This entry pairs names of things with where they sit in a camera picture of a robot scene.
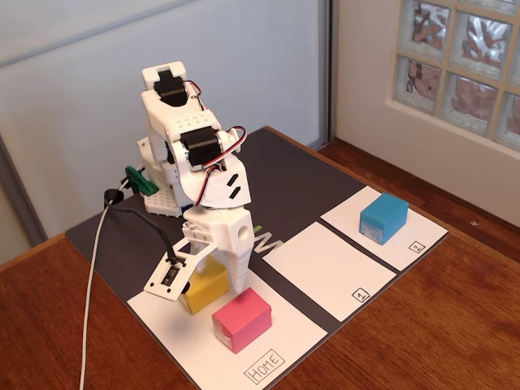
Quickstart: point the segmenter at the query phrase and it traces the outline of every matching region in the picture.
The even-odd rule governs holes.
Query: game board
[[[109,213],[98,250],[97,272],[203,390],[271,387],[447,235],[410,210],[407,224],[377,245],[359,233],[358,223],[379,193],[267,130],[250,136],[240,158],[256,236],[247,286],[271,305],[273,325],[237,355],[216,339],[210,320],[233,292],[195,315],[179,301],[142,292],[163,255],[154,232]],[[138,196],[124,202],[143,208]],[[172,240],[181,238],[180,219],[154,220]],[[97,222],[67,232],[86,258]]]

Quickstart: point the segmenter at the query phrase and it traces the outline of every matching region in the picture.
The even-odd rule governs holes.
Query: blue cube
[[[408,203],[387,193],[361,212],[359,232],[383,245],[405,226]]]

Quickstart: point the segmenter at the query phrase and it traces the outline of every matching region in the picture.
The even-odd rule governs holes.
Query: glass block window
[[[449,9],[427,2],[404,0],[399,45],[434,58],[441,58]]]
[[[520,150],[520,96],[505,94],[495,138],[501,144]]]
[[[446,83],[442,117],[484,135],[495,104],[496,89],[451,73]]]
[[[460,0],[462,4],[476,5],[497,12],[514,15],[517,13],[516,0]]]
[[[392,95],[520,151],[520,0],[401,0]]]
[[[517,44],[514,48],[511,70],[509,72],[509,83],[520,86],[520,39],[517,38]]]
[[[511,26],[460,13],[453,38],[452,63],[500,79]]]
[[[439,90],[440,69],[401,56],[397,66],[396,99],[433,114]]]

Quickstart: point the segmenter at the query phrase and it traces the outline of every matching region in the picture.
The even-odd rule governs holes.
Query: glass block
[[[511,25],[459,13],[451,62],[474,72],[500,79]]]
[[[493,87],[449,73],[441,116],[452,124],[485,135],[495,100]]]
[[[509,82],[520,86],[520,37],[517,38],[517,44],[514,48],[513,62],[509,70]]]
[[[495,140],[520,150],[520,97],[505,93]]]
[[[394,98],[432,114],[439,79],[439,68],[398,56]]]
[[[442,58],[448,19],[448,8],[403,0],[399,46],[436,59]]]
[[[510,15],[515,15],[517,12],[517,0],[459,0],[459,2]]]

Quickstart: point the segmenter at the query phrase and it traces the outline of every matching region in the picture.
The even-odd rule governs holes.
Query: green clip
[[[159,190],[157,185],[145,179],[143,175],[134,167],[128,166],[124,168],[124,173],[127,174],[128,183],[130,184],[130,187],[132,187],[134,193],[140,191],[149,197],[150,195],[154,195]]]

